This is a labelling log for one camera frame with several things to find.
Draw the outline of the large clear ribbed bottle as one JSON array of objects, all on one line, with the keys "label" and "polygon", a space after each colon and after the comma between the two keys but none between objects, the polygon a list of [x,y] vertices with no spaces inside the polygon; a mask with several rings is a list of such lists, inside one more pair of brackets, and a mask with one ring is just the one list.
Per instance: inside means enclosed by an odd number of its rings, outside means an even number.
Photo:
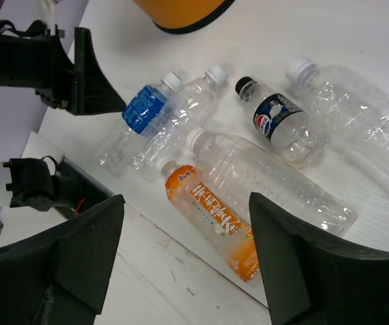
[{"label": "large clear ribbed bottle", "polygon": [[338,64],[297,58],[286,75],[305,107],[389,178],[389,96]]}]

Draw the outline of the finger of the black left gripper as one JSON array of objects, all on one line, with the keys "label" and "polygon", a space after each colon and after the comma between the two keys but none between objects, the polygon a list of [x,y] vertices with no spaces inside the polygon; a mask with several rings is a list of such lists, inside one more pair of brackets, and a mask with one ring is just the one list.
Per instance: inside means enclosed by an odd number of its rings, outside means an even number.
[{"label": "finger of the black left gripper", "polygon": [[126,103],[102,72],[87,28],[75,28],[73,114],[122,113]]}]

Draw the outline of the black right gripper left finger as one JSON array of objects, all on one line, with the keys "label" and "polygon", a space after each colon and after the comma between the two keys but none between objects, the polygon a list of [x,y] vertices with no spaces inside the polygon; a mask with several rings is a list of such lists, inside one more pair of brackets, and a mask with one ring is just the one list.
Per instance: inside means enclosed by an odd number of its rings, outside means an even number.
[{"label": "black right gripper left finger", "polygon": [[0,247],[0,324],[93,324],[103,310],[124,218],[122,195]]}]

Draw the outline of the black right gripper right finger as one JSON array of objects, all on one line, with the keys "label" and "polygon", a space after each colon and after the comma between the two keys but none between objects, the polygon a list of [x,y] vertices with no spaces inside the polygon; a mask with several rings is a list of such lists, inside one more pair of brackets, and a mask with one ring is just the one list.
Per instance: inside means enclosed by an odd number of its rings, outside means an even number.
[{"label": "black right gripper right finger", "polygon": [[389,252],[321,230],[258,193],[249,215],[273,324],[389,324]]}]

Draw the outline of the orange label tea bottle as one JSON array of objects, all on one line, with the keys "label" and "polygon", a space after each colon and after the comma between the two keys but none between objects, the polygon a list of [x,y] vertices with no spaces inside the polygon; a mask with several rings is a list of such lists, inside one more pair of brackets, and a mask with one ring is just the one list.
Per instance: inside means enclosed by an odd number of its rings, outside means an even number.
[{"label": "orange label tea bottle", "polygon": [[200,180],[193,166],[162,158],[156,168],[165,179],[168,201],[242,281],[254,280],[260,264],[251,226]]}]

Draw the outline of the blue label plastic bottle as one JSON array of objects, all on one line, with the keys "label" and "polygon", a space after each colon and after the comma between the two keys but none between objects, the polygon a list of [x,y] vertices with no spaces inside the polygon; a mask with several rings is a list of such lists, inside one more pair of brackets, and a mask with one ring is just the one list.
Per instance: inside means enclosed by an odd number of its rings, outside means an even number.
[{"label": "blue label plastic bottle", "polygon": [[112,175],[120,176],[125,167],[130,143],[139,138],[168,98],[181,86],[181,78],[172,71],[159,83],[143,86],[96,146],[95,161]]}]

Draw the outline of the pepsi label small bottle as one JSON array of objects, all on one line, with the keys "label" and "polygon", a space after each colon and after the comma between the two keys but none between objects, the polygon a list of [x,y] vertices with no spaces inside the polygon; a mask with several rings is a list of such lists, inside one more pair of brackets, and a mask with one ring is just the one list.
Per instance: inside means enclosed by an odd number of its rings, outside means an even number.
[{"label": "pepsi label small bottle", "polygon": [[321,163],[330,135],[319,119],[251,77],[240,78],[235,91],[255,129],[282,161],[296,169]]}]

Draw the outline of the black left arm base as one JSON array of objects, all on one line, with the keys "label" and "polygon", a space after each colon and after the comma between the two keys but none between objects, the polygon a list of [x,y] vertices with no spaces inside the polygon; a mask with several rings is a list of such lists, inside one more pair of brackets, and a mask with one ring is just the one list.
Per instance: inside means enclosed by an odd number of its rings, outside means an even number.
[{"label": "black left arm base", "polygon": [[73,219],[112,196],[98,181],[67,158],[57,162],[43,158],[11,158],[3,163],[11,182],[11,208],[30,207],[47,212],[54,208],[65,219]]}]

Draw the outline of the clear bottle white cap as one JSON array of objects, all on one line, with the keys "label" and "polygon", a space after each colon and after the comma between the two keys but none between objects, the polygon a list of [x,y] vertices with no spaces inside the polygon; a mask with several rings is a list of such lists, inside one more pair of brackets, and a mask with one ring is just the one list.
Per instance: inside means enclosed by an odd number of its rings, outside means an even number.
[{"label": "clear bottle white cap", "polygon": [[143,130],[128,150],[129,163],[140,177],[154,181],[157,161],[185,146],[186,136],[203,126],[218,105],[228,73],[218,64],[202,78],[183,85],[167,100],[160,113]]}]

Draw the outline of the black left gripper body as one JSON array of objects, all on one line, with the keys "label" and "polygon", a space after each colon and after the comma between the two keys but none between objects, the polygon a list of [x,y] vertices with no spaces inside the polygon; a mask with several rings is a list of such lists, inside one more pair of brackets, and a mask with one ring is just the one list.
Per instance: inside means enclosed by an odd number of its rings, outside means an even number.
[{"label": "black left gripper body", "polygon": [[64,36],[41,20],[24,31],[0,20],[0,87],[32,89],[45,105],[74,113],[74,64],[61,44]]}]

